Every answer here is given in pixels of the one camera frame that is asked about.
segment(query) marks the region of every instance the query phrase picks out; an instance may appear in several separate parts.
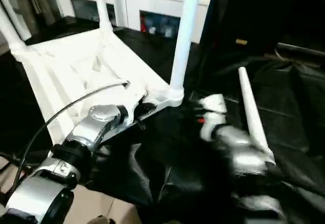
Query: robotic arm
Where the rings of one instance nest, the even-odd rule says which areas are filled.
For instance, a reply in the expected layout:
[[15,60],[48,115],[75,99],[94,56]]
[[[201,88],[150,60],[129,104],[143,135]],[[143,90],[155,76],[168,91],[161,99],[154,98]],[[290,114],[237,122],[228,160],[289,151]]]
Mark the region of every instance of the robotic arm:
[[48,157],[11,195],[0,223],[60,224],[72,205],[80,178],[103,136],[128,117],[124,106],[93,106]]

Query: black plastic sheet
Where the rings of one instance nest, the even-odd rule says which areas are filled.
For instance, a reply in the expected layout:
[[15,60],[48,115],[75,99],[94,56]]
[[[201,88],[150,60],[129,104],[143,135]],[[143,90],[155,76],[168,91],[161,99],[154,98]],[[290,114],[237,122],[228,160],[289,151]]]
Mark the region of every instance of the black plastic sheet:
[[[64,19],[27,43],[72,35],[97,26],[92,22]],[[116,34],[169,81],[175,40],[129,29]],[[237,72],[239,66],[246,66],[269,146],[282,174],[282,178],[270,178],[269,185],[261,191],[280,200],[289,223],[319,223],[325,212],[325,200],[320,197],[325,194],[322,138],[325,73],[322,67],[263,57],[247,58],[242,53],[215,55],[209,62],[201,63],[200,55],[199,47],[193,45],[186,71],[184,103],[178,108],[167,108],[105,142],[94,157],[91,175],[83,184],[135,204],[143,223],[172,219],[183,223],[241,223],[243,213],[231,198],[234,179],[222,153],[216,150],[217,143],[208,144],[199,139],[201,125],[194,108],[198,99],[222,93],[228,109],[227,122],[247,129]],[[4,60],[7,64],[3,68],[6,74],[22,68],[19,64],[12,67],[11,62],[15,61],[10,54],[1,58],[2,64]],[[15,149],[20,151],[43,121],[33,92],[26,85],[24,72],[15,70],[14,76],[23,80],[20,88],[27,93],[28,104],[20,100],[16,106],[2,100],[7,108],[3,120],[10,119],[3,134],[13,133],[1,139],[18,142],[3,144],[2,152],[8,153]],[[21,92],[14,91],[16,93],[11,92],[12,96],[6,98],[19,101]],[[27,132],[17,135],[16,128]],[[38,138],[36,145],[43,149],[49,147],[48,141],[46,135]]]

